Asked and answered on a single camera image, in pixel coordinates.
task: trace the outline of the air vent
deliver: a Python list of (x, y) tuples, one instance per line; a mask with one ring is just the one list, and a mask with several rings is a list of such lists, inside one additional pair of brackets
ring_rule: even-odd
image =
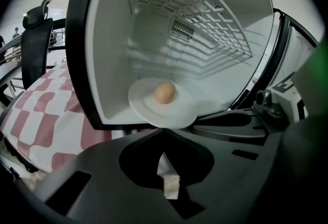
[(174, 20), (172, 25), (171, 34), (177, 36), (185, 41), (190, 41), (193, 37), (194, 29), (190, 28), (189, 26)]

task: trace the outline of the chair backrest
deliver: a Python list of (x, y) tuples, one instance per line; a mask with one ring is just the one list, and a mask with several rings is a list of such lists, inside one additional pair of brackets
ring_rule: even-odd
[(47, 19), (47, 4), (52, 0), (44, 0), (41, 6), (28, 11), (23, 19), (22, 34), (22, 79), (25, 89), (46, 73), (47, 52), (53, 19)]

